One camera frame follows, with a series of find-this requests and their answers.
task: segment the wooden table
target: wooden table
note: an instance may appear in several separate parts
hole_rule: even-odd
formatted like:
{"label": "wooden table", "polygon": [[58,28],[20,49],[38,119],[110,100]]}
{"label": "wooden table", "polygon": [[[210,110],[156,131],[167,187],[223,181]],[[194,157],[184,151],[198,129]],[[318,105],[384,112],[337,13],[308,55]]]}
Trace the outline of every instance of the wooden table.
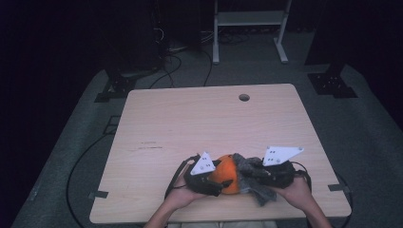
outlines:
{"label": "wooden table", "polygon": [[[131,91],[99,186],[108,195],[95,199],[90,220],[147,222],[183,160],[203,151],[212,160],[263,158],[268,145],[304,147],[291,161],[308,169],[325,215],[350,215],[343,192],[329,190],[338,181],[296,89],[237,85]],[[304,215],[282,197],[259,207],[251,194],[221,194],[194,201],[170,221],[288,218]]]}

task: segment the floor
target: floor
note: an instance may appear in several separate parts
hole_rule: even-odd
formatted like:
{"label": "floor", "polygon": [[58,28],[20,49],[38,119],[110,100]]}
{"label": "floor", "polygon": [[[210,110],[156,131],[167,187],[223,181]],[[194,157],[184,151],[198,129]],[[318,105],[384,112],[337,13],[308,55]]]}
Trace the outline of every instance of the floor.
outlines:
{"label": "floor", "polygon": [[[274,34],[249,35],[237,45],[220,46],[219,65],[211,65],[212,46],[206,44],[205,52],[187,50],[166,57],[171,79],[160,70],[138,80],[135,89],[293,84],[340,182],[347,184],[346,197],[352,197],[351,217],[331,218],[332,224],[342,227],[348,219],[347,227],[397,227],[403,223],[402,131],[364,77],[349,66],[341,77],[357,98],[317,95],[307,74],[323,72],[327,66],[304,65],[313,36],[285,33],[287,65],[278,58]],[[125,99],[94,103],[106,82],[104,71],[94,75],[12,227],[136,227],[97,225],[88,219],[91,193],[98,189],[113,142],[113,134],[106,132],[119,123],[125,106]],[[277,220],[277,224],[306,227],[304,219]]]}

